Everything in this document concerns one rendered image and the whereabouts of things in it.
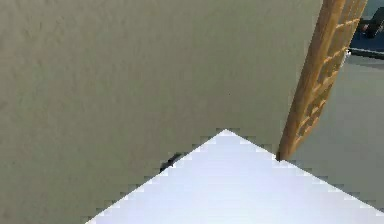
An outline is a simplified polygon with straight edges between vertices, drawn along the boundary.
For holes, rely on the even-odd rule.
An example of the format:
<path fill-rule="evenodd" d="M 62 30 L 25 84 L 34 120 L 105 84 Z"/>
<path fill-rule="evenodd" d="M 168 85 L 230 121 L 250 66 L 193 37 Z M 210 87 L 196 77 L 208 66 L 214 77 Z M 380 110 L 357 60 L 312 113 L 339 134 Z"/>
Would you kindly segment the dark blue table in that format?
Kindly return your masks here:
<path fill-rule="evenodd" d="M 361 20 L 348 51 L 355 56 L 384 60 L 384 21 L 377 25 L 370 20 Z"/>

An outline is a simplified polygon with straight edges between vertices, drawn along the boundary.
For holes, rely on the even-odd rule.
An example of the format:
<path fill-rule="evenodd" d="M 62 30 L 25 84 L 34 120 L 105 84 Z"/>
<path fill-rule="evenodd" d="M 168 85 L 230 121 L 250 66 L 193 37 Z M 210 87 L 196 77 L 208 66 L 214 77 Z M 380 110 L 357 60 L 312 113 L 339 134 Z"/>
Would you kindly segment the wooden lattice shelf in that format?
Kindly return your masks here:
<path fill-rule="evenodd" d="M 288 160 L 318 124 L 368 0 L 324 0 L 276 159 Z"/>

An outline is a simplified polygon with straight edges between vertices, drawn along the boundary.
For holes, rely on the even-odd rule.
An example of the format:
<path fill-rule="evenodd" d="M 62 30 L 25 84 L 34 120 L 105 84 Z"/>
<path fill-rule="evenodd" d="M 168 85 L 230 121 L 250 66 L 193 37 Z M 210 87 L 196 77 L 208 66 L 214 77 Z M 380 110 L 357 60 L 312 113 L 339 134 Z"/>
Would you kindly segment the small black object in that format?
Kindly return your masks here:
<path fill-rule="evenodd" d="M 167 161 L 161 164 L 159 168 L 159 173 L 163 172 L 168 167 L 173 166 L 173 164 L 182 157 L 183 157 L 182 153 L 175 153 L 174 155 L 172 155 Z"/>

